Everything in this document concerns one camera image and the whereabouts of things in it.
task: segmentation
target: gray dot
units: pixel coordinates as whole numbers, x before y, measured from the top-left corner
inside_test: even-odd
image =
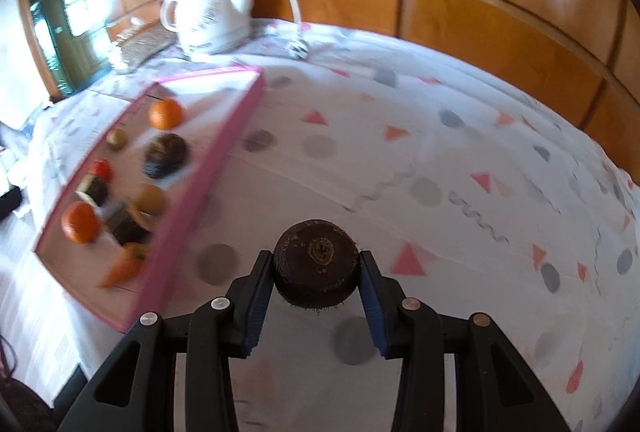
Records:
[[[329,136],[311,135],[302,142],[302,150],[309,157],[324,159],[335,154],[335,141]]]
[[[538,203],[545,202],[546,201],[545,194],[542,192],[542,190],[540,190],[540,187],[538,187],[538,185],[533,183],[529,178],[526,178],[526,180],[527,180],[526,187],[529,195]]]
[[[350,317],[334,330],[334,352],[347,365],[361,365],[376,355],[365,317]]]
[[[453,111],[450,111],[449,109],[443,109],[438,114],[440,116],[440,122],[442,122],[443,125],[446,125],[450,129],[459,129],[460,127],[463,127],[465,125],[465,122],[463,122],[457,114],[455,114]]]
[[[269,87],[272,89],[277,89],[288,86],[292,82],[293,80],[291,79],[291,77],[278,77],[269,81]]]
[[[542,158],[545,161],[549,161],[551,159],[551,154],[549,153],[549,150],[546,147],[541,147],[540,145],[534,145],[533,148],[536,150],[536,152],[542,156]]]
[[[540,273],[542,274],[542,279],[545,281],[546,288],[551,293],[555,293],[560,289],[560,274],[554,265],[545,263],[540,268]]]
[[[616,199],[618,201],[620,201],[622,204],[625,203],[624,198],[622,197],[622,192],[620,190],[620,187],[618,186],[618,183],[616,181],[613,182],[613,195],[616,197]]]
[[[575,176],[569,178],[569,188],[573,190],[574,194],[578,196],[578,199],[584,203],[584,199],[582,199],[582,189]]]
[[[212,196],[200,216],[200,226],[211,226],[222,219],[222,201],[220,198]]]
[[[536,340],[536,347],[534,349],[534,358],[536,359],[536,366],[543,368],[549,364],[554,351],[556,350],[557,340],[556,336],[551,333],[542,333]]]
[[[395,71],[378,68],[373,75],[373,80],[385,86],[396,87],[398,84],[398,75]]]
[[[276,144],[276,137],[264,129],[252,131],[244,137],[242,147],[247,152],[260,152],[273,147]]]
[[[420,176],[409,189],[409,194],[420,205],[434,207],[442,200],[442,192],[433,180]]]
[[[624,250],[618,256],[618,263],[616,268],[618,268],[618,273],[620,275],[626,275],[631,269],[631,265],[633,264],[634,256],[631,253],[631,250]]]
[[[229,245],[210,245],[198,254],[196,273],[202,281],[212,286],[225,284],[233,277],[238,260],[238,252]]]

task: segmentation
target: bed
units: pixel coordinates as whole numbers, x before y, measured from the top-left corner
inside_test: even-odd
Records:
[[[469,64],[321,24],[305,25],[310,58],[294,62],[293,30],[255,21],[251,41],[199,64],[172,47],[48,109],[28,156],[36,228],[100,130],[154,78],[260,66],[268,93],[211,193],[163,315],[224,293],[289,225],[325,218],[436,311],[487,311],[571,428],[604,430],[640,374],[640,199],[629,175],[562,117]],[[119,335],[61,297],[91,375]],[[272,305],[255,354],[232,366],[243,426],[388,430],[399,365],[372,354],[357,297],[322,314]],[[40,319],[57,313],[38,306]],[[290,345],[300,341],[303,351]],[[290,376],[298,372],[306,376]]]

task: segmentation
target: white cable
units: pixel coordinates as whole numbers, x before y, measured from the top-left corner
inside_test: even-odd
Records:
[[[293,14],[293,22],[295,22],[298,27],[298,34],[296,40],[293,40],[287,46],[287,51],[289,51],[290,56],[293,58],[305,60],[309,54],[309,45],[302,36],[302,16],[300,15],[298,0],[289,0],[289,6]]]

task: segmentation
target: white teapot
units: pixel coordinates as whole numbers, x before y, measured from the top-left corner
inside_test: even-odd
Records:
[[[175,5],[175,22],[167,14]],[[163,0],[160,22],[177,32],[184,53],[212,54],[238,46],[251,33],[254,0]]]

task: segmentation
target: teapot handle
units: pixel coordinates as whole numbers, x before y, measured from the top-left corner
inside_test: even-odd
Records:
[[[172,3],[177,3],[178,1],[180,0],[163,0],[162,6],[160,6],[160,22],[170,32],[177,32],[178,28],[176,27],[174,22],[169,22],[166,15],[169,11],[169,6],[171,6]]]

